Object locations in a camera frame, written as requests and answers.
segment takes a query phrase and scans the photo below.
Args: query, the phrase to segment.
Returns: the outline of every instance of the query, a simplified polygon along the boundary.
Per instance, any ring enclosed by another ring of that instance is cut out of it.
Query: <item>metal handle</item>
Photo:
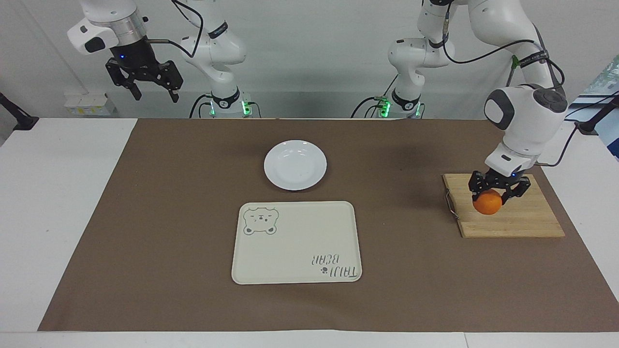
[[[456,220],[460,220],[460,217],[458,216],[458,214],[456,214],[456,210],[455,208],[452,208],[452,202],[451,199],[449,198],[449,189],[447,189],[447,194],[445,194],[445,201],[447,201],[447,207],[449,208],[449,211],[451,211],[452,214],[454,214],[454,216],[456,217]]]

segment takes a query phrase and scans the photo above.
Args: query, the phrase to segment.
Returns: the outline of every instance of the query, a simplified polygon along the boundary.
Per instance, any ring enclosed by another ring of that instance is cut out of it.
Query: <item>black stand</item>
[[[39,120],[38,117],[30,116],[26,111],[23,111],[22,108],[13,104],[13,102],[7,99],[2,93],[0,93],[0,105],[4,106],[4,108],[17,120],[17,126],[13,128],[14,131],[29,131]]]
[[[586,136],[596,136],[598,135],[597,132],[595,131],[595,126],[597,126],[597,124],[602,121],[606,116],[608,116],[608,114],[613,111],[614,109],[616,109],[617,107],[619,107],[619,95],[617,95],[615,98],[613,98],[613,100],[610,101],[610,103],[606,104],[605,107],[603,107],[600,112],[598,112],[597,114],[595,114],[595,116],[593,116],[593,118],[589,121],[586,122],[582,122],[582,123],[578,123],[577,127],[578,130],[586,135]]]

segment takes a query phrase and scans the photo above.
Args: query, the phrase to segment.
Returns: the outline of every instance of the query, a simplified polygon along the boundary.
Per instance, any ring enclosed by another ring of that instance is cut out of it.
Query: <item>black cable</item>
[[[359,105],[357,105],[357,107],[355,108],[355,111],[352,112],[352,115],[350,115],[350,118],[355,118],[355,114],[357,113],[357,111],[363,106],[363,104],[369,102],[370,100],[376,100],[376,97],[368,97],[368,98],[363,99],[363,101],[359,103]]]
[[[469,64],[472,62],[476,62],[479,60],[482,60],[483,58],[489,57],[497,52],[500,52],[504,49],[506,49],[507,47],[513,46],[513,45],[518,45],[519,43],[525,43],[525,42],[529,42],[529,43],[535,43],[535,41],[533,40],[528,40],[528,39],[524,39],[524,40],[518,40],[518,41],[514,41],[512,43],[508,43],[507,45],[501,46],[499,48],[497,48],[496,50],[492,51],[492,52],[488,52],[483,56],[479,56],[475,59],[469,59],[467,61],[456,61],[455,59],[453,59],[452,57],[450,57],[449,53],[447,52],[447,47],[446,45],[443,45],[443,51],[445,52],[445,55],[447,56],[447,59],[449,59],[452,63],[456,63],[456,64]]]
[[[509,70],[509,77],[507,78],[507,83],[505,84],[505,87],[509,87],[511,85],[511,81],[514,78],[514,73],[516,72],[516,68],[520,66],[520,60],[518,60],[518,57],[516,57],[516,55],[513,55],[511,57],[511,69]]]
[[[192,7],[187,6],[183,4],[182,2],[179,2],[178,0],[170,0],[170,1],[172,1],[174,6],[176,6],[176,8],[181,12],[181,14],[183,15],[183,17],[185,17],[186,20],[189,20],[189,18],[187,18],[185,13],[183,13],[183,11],[179,8],[179,5],[195,13],[200,18],[200,30],[198,30],[198,33],[197,33],[196,45],[194,46],[193,53],[189,53],[188,50],[184,49],[181,45],[177,44],[176,42],[168,40],[168,39],[164,39],[164,38],[146,40],[146,42],[147,43],[164,43],[164,44],[173,45],[177,47],[179,50],[181,50],[182,52],[184,52],[187,56],[189,56],[189,58],[193,58],[196,56],[197,47],[198,45],[200,45],[200,39],[202,38],[202,31],[204,30],[204,18],[202,17],[200,12],[194,10]]]
[[[249,103],[247,103],[247,105],[255,105],[256,108],[258,108],[258,117],[262,118],[262,112],[260,112],[260,105],[258,105],[258,103],[256,103],[256,102],[249,102]]]
[[[376,109],[378,109],[379,106],[375,105],[373,107],[369,107],[366,111],[365,111],[365,115],[363,115],[363,118],[367,118],[368,114],[370,113],[370,110],[374,109],[374,112],[372,112],[372,117],[370,118],[374,118],[374,113],[376,112]]]
[[[550,167],[550,168],[558,166],[561,163],[561,161],[563,160],[563,156],[565,156],[565,152],[568,150],[568,146],[569,146],[570,142],[572,141],[572,138],[574,137],[574,134],[576,134],[577,130],[578,130],[578,125],[574,125],[574,130],[572,131],[572,134],[569,135],[568,141],[565,143],[563,151],[561,152],[561,156],[559,156],[559,160],[556,161],[555,164],[536,163],[535,165],[538,166],[538,167]]]
[[[385,93],[383,93],[383,97],[385,97],[387,95],[387,93],[389,92],[389,90],[391,89],[391,86],[393,86],[394,83],[396,83],[397,77],[399,76],[399,74],[396,74],[396,76],[393,78],[393,80],[391,81],[391,83],[389,84],[389,87],[387,87],[387,89],[385,90]],[[378,107],[380,106],[380,102],[378,102],[376,104],[376,108],[374,109],[374,112],[372,112],[372,116],[370,118],[374,118],[374,114],[376,113],[376,110],[378,109]]]
[[[197,108],[197,116],[198,116],[198,117],[200,117],[200,118],[202,118],[202,107],[203,107],[204,105],[208,105],[208,106],[210,106],[210,102],[202,103],[202,104],[200,104],[200,106]]]
[[[423,116],[424,116],[424,114],[425,114],[425,104],[424,104],[424,103],[422,103],[421,105],[419,105],[419,108],[421,108],[421,107],[423,107],[423,111],[421,112],[421,115],[422,115],[422,116],[421,116],[419,119],[420,119],[420,120],[423,120]]]
[[[191,107],[191,111],[189,112],[189,118],[193,118],[193,113],[194,111],[196,111],[196,107],[197,104],[200,102],[200,100],[202,100],[203,98],[212,98],[212,95],[208,95],[208,94],[202,94],[200,97],[198,97],[196,99],[196,101],[194,102],[194,105]]]
[[[189,20],[189,17],[187,17],[185,12],[183,12],[183,10],[181,10],[181,8],[178,7],[178,4],[176,2],[174,2],[174,0],[172,0],[172,3],[174,4],[174,6],[176,6],[176,9],[178,10],[178,12],[180,12],[183,15],[183,17],[185,17],[186,20]]]
[[[561,69],[558,65],[556,65],[556,63],[555,63],[555,62],[553,62],[553,61],[552,61],[552,59],[547,58],[546,60],[548,61],[548,63],[550,63],[550,65],[552,65],[553,67],[555,67],[555,69],[556,69],[556,70],[559,72],[559,74],[561,75],[561,82],[560,82],[558,85],[556,85],[556,86],[554,86],[554,87],[552,87],[552,88],[547,88],[547,89],[557,89],[557,88],[559,88],[559,87],[561,87],[562,85],[564,85],[564,84],[565,84],[565,73],[563,72],[563,70],[562,70],[562,69]]]
[[[450,4],[449,4],[449,6],[447,7],[447,12],[445,13],[445,22],[446,22],[446,23],[448,23],[448,21],[449,21],[449,11],[450,11],[450,10],[451,10],[451,3],[450,3]],[[508,48],[508,47],[510,47],[510,46],[513,46],[513,45],[518,45],[518,44],[520,44],[520,43],[532,43],[532,44],[535,44],[535,41],[530,40],[530,39],[516,40],[516,41],[514,41],[514,42],[512,42],[512,43],[508,43],[507,45],[503,45],[503,46],[501,46],[501,47],[499,47],[499,48],[495,49],[494,51],[488,52],[488,53],[486,53],[486,54],[485,54],[485,55],[483,55],[483,56],[479,56],[479,57],[474,58],[474,59],[469,59],[469,60],[467,60],[467,61],[456,61],[455,59],[453,59],[452,57],[450,57],[449,53],[447,52],[447,41],[446,41],[446,39],[447,39],[447,35],[444,35],[444,36],[443,36],[443,51],[445,52],[445,56],[447,56],[447,58],[448,58],[448,59],[449,59],[452,63],[456,63],[456,64],[469,64],[469,63],[472,63],[472,62],[475,62],[475,61],[479,61],[479,60],[481,60],[481,59],[483,59],[483,58],[486,58],[486,57],[489,57],[489,56],[491,56],[491,55],[493,55],[493,54],[495,54],[495,53],[498,53],[498,52],[500,52],[500,51],[502,51],[502,50],[504,50],[504,49],[506,49],[506,48]],[[557,89],[557,88],[559,88],[559,87],[563,86],[563,84],[565,84],[565,73],[564,73],[564,72],[563,72],[563,70],[559,67],[559,65],[557,65],[555,62],[553,62],[550,58],[547,58],[546,60],[548,61],[548,63],[550,63],[550,65],[552,65],[553,67],[555,67],[555,69],[559,72],[559,74],[561,74],[561,83],[559,83],[559,84],[558,84],[558,85],[556,85],[556,86],[553,86],[553,87],[547,88],[547,89]]]
[[[585,110],[585,109],[588,109],[588,108],[590,108],[590,107],[594,107],[594,106],[596,106],[596,105],[598,105],[598,104],[602,103],[602,102],[603,102],[603,101],[605,101],[605,100],[608,100],[608,99],[611,99],[611,98],[613,98],[613,97],[617,96],[617,94],[619,94],[619,90],[618,90],[618,91],[616,91],[615,93],[613,93],[613,94],[609,95],[608,97],[606,97],[606,98],[604,98],[604,99],[602,99],[602,100],[599,100],[598,102],[595,102],[595,103],[593,103],[593,104],[586,105],[586,106],[584,106],[584,107],[582,107],[582,108],[578,108],[578,109],[576,109],[576,110],[572,111],[571,113],[568,113],[568,115],[567,115],[567,116],[565,116],[565,117],[566,117],[566,119],[565,119],[565,120],[566,120],[566,121],[570,121],[570,122],[581,122],[581,121],[578,121],[578,120],[572,120],[572,119],[567,118],[567,117],[570,117],[571,115],[573,115],[573,114],[575,114],[575,113],[577,113],[577,112],[579,112],[579,111],[581,111],[581,110]]]

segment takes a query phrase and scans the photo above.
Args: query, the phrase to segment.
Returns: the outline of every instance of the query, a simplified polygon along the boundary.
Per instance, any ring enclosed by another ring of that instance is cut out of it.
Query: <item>wooden cutting board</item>
[[[510,199],[495,215],[483,215],[473,208],[469,191],[470,174],[445,174],[458,226],[464,238],[558,238],[565,237],[542,190],[532,175],[531,187],[520,198]]]

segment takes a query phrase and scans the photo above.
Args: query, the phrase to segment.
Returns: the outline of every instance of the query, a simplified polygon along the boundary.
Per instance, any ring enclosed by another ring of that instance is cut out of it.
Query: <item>wall socket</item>
[[[116,110],[107,94],[67,95],[64,107],[76,116],[111,116]]]

